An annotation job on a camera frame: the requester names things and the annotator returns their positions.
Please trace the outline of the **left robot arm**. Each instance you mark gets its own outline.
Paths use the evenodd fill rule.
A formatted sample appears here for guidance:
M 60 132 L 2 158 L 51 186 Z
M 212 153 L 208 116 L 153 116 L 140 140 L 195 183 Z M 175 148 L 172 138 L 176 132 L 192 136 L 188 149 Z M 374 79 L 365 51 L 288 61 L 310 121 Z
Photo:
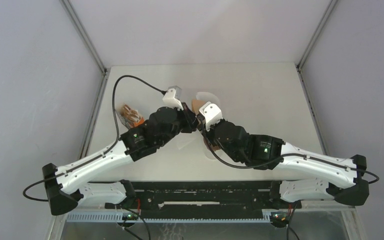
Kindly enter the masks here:
M 44 187 L 53 216 L 74 210 L 84 197 L 80 189 L 100 173 L 131 164 L 152 155 L 180 133 L 197 130 L 196 114 L 185 103 L 183 109 L 160 107 L 144 123 L 120 134 L 115 143 L 73 163 L 42 167 Z

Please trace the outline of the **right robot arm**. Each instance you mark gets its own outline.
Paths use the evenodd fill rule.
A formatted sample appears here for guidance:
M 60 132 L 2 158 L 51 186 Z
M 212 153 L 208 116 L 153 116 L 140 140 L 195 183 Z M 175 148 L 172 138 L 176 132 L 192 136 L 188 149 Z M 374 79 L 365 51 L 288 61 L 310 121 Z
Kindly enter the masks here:
M 339 158 L 314 153 L 281 138 L 250 134 L 225 119 L 216 121 L 198 114 L 204 144 L 221 163 L 236 169 L 291 170 L 308 179 L 280 180 L 272 186 L 269 203 L 282 208 L 301 200 L 334 200 L 348 206 L 362 206 L 369 197 L 370 183 L 365 156 Z

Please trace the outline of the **white paper coffee filter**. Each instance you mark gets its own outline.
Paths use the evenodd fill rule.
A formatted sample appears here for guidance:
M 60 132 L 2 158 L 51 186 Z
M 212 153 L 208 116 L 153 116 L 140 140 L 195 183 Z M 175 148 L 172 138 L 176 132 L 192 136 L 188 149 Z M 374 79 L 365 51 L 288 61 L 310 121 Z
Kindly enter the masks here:
M 195 133 L 181 133 L 175 138 L 175 144 L 178 150 L 190 147 L 195 144 L 197 135 Z
M 201 101 L 204 103 L 210 102 L 216 105 L 220 105 L 220 99 L 211 92 L 200 91 L 196 94 L 195 98 L 198 101 Z

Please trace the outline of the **clear glass with brown band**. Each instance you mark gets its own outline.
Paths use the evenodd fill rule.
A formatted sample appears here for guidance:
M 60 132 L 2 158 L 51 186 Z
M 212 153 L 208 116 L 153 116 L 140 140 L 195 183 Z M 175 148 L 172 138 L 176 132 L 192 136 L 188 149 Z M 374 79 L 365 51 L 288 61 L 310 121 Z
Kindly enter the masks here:
M 209 149 L 205 149 L 204 150 L 204 155 L 207 159 L 211 160 L 211 161 L 216 161 L 217 158 L 213 155 L 213 153 L 209 150 Z

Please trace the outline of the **brown paper coffee filter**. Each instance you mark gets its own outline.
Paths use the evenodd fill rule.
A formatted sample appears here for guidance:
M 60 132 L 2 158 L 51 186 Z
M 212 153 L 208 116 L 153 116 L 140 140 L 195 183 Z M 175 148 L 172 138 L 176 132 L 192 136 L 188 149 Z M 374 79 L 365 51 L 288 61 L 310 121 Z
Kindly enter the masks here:
M 192 99 L 191 101 L 191 110 L 194 112 L 195 115 L 198 115 L 200 112 L 200 108 L 206 104 L 206 101 L 199 100 L 199 99 Z

